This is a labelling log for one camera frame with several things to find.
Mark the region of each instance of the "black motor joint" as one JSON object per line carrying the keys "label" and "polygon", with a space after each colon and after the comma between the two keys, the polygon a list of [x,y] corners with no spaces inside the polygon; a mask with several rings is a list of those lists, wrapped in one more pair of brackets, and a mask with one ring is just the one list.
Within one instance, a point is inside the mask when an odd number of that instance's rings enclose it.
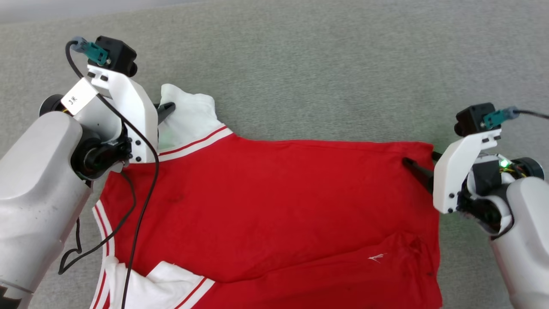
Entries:
{"label": "black motor joint", "polygon": [[71,157],[72,168],[82,179],[98,179],[116,163],[132,157],[131,142],[125,129],[118,139],[109,142],[101,142],[95,132],[84,130]]}

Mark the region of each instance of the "white sleeve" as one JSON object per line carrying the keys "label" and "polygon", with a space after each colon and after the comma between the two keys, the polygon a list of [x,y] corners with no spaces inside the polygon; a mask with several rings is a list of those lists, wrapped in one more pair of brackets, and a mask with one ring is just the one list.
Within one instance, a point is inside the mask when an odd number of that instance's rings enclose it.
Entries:
{"label": "white sleeve", "polygon": [[[114,256],[105,258],[110,308],[122,306],[127,268]],[[214,282],[181,267],[160,262],[146,277],[131,271],[126,308],[191,308]]]}
{"label": "white sleeve", "polygon": [[175,111],[159,126],[159,150],[185,146],[223,127],[215,114],[214,98],[192,95],[179,87],[164,84],[160,104],[174,102]]}

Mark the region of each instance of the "teal connector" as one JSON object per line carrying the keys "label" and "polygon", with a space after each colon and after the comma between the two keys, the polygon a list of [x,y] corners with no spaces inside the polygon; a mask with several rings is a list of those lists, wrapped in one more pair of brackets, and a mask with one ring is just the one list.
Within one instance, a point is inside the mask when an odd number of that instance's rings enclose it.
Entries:
{"label": "teal connector", "polygon": [[81,36],[74,37],[72,40],[77,42],[72,46],[72,50],[75,52],[85,54],[91,61],[99,65],[110,64],[109,52],[97,44],[88,42]]}
{"label": "teal connector", "polygon": [[498,125],[501,125],[506,120],[511,120],[518,117],[519,114],[516,112],[516,110],[517,108],[515,106],[500,109],[499,111],[495,111],[484,116],[482,123],[484,124],[485,128],[492,129]]}
{"label": "teal connector", "polygon": [[109,53],[97,46],[97,44],[88,42],[88,44],[82,46],[82,49],[84,49],[84,54],[88,56],[91,61],[99,65],[105,65],[105,63],[108,64],[107,62],[109,58],[107,58],[107,56]]}

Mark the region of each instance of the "white stripe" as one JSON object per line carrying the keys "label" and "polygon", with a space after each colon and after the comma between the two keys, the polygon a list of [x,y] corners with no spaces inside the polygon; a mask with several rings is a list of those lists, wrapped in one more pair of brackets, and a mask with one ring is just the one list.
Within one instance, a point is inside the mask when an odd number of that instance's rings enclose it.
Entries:
{"label": "white stripe", "polygon": [[[99,219],[99,213],[97,212],[95,207],[92,208],[92,212],[93,212],[93,217],[96,219],[97,227],[99,228],[101,240],[103,240],[105,239],[106,236],[103,230],[103,225],[101,224],[101,220]],[[107,295],[109,295],[109,285],[107,284],[106,280],[105,280],[105,284],[103,285],[103,291],[101,292],[101,295],[99,295],[99,290],[101,289],[101,282],[103,281],[103,274],[105,273],[104,261],[105,261],[105,257],[107,256],[107,248],[105,245],[103,245],[102,251],[103,251],[103,258],[101,260],[101,272],[99,273],[99,279],[97,280],[96,293],[93,295],[93,300],[89,306],[89,309],[93,309],[93,305],[95,305],[98,296],[99,296],[99,302],[97,302],[96,309],[102,309],[107,300]]]}
{"label": "white stripe", "polygon": [[[105,208],[103,208],[103,203],[101,200],[97,201],[96,206],[99,210],[99,215],[105,224],[105,230],[107,231],[107,234],[103,237],[103,239],[105,239],[113,232],[113,228],[110,226],[109,218],[107,218],[107,213],[105,212]],[[109,255],[114,255],[114,237],[109,240]]]}
{"label": "white stripe", "polygon": [[161,155],[159,157],[160,159],[160,162],[163,162],[163,161],[168,161],[168,160],[173,160],[173,159],[177,159],[177,158],[181,158],[183,156],[186,156],[190,153],[193,153],[197,150],[200,150],[204,147],[208,147],[210,146],[211,144],[215,143],[216,141],[224,138],[224,137],[227,137],[229,136],[230,134],[232,134],[233,131],[231,131],[229,128],[225,128],[219,132],[217,132],[216,134],[213,134],[210,138],[208,138],[207,140],[205,141],[202,141],[200,143],[196,143],[190,147],[187,147],[187,148],[184,148],[184,149],[181,149],[180,151],[178,152],[174,152],[174,153],[170,153],[170,154],[165,154],[165,155]]}
{"label": "white stripe", "polygon": [[215,281],[211,279],[206,279],[204,283],[196,290],[191,297],[183,304],[183,306],[179,307],[178,309],[191,309],[196,303],[210,290],[212,286],[214,286]]}

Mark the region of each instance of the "black cable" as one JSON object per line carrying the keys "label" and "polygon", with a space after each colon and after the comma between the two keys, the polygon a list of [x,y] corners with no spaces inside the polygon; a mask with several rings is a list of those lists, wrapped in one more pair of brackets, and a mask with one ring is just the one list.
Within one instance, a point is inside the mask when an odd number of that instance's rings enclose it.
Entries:
{"label": "black cable", "polygon": [[80,71],[78,70],[78,68],[76,67],[76,64],[74,64],[74,61],[72,61],[72,57],[70,55],[70,47],[72,45],[76,45],[78,44],[77,41],[69,41],[67,42],[67,45],[65,45],[65,56],[67,57],[67,60],[69,61],[69,65],[70,67],[72,68],[72,70],[74,71],[74,73],[76,73],[76,75],[78,76],[78,78],[82,78],[84,77],[84,75],[82,75],[82,73],[80,73]]}
{"label": "black cable", "polygon": [[[82,73],[78,70],[76,65],[74,64],[74,61],[72,60],[72,57],[70,55],[70,47],[74,44],[77,44],[76,41],[69,41],[65,46],[65,54],[67,57],[67,61],[69,62],[69,65],[71,66],[72,70],[76,73],[76,75],[79,78],[84,77]],[[141,210],[141,214],[139,215],[139,220],[137,221],[136,231],[135,235],[133,236],[133,244],[132,244],[132,251],[130,254],[130,260],[128,261],[128,271],[126,273],[126,282],[124,283],[124,293],[122,295],[122,309],[126,307],[126,295],[128,293],[128,284],[130,282],[130,274],[132,270],[133,265],[133,257],[135,255],[136,246],[137,246],[137,236],[139,235],[139,228],[141,227],[141,222],[143,221],[143,216],[145,214],[145,210],[147,209],[147,205],[149,204],[149,200],[151,195],[153,194],[154,187],[156,185],[156,181],[158,180],[158,173],[160,170],[160,160],[158,159],[158,154],[156,153],[156,150],[154,149],[153,145],[149,142],[149,140],[141,133],[137,128],[128,120],[126,117],[124,117],[119,111],[114,108],[105,98],[101,95],[101,93],[98,93],[96,95],[107,108],[109,108],[115,115],[117,115],[120,120],[127,126],[129,126],[136,134],[145,142],[147,147],[149,147],[150,151],[153,153],[154,156],[154,176],[153,176],[153,182],[150,185],[149,192],[147,194],[147,198],[145,199],[145,203],[143,204],[143,209]]]}
{"label": "black cable", "polygon": [[76,220],[76,247],[77,249],[71,249],[67,252],[65,252],[65,254],[63,254],[63,257],[61,258],[61,263],[59,264],[59,272],[58,274],[62,275],[64,274],[72,265],[74,265],[76,262],[78,262],[79,260],[85,258],[86,256],[96,252],[99,248],[101,248],[104,244],[106,244],[111,238],[114,237],[114,235],[116,235],[116,233],[118,233],[118,231],[120,230],[120,228],[122,227],[122,225],[126,222],[126,219],[130,216],[130,214],[133,212],[133,210],[136,208],[136,202],[137,202],[137,199],[136,199],[136,192],[135,192],[135,189],[133,187],[133,183],[132,181],[129,179],[129,177],[124,173],[124,172],[120,172],[120,175],[122,175],[122,177],[124,177],[124,179],[126,179],[126,181],[128,182],[128,184],[130,185],[130,190],[132,192],[132,197],[133,197],[133,204],[132,204],[132,207],[130,208],[130,210],[124,215],[124,217],[122,217],[122,219],[120,220],[120,222],[118,223],[118,225],[116,226],[116,228],[113,230],[112,233],[110,233],[107,237],[105,237],[105,239],[103,239],[99,245],[95,246],[93,249],[90,249],[89,251],[87,251],[86,253],[76,257],[74,260],[70,261],[69,264],[67,264],[65,266],[65,262],[67,260],[67,258],[69,258],[69,255],[71,255],[71,253],[73,252],[76,252],[78,254],[82,253],[82,246],[80,245],[80,218],[78,218]]}
{"label": "black cable", "polygon": [[525,114],[525,115],[535,116],[535,117],[544,118],[544,119],[549,120],[549,115],[543,114],[543,113],[538,113],[538,112],[533,112],[533,111],[526,111],[524,109],[517,109],[514,112],[518,113],[518,114]]}

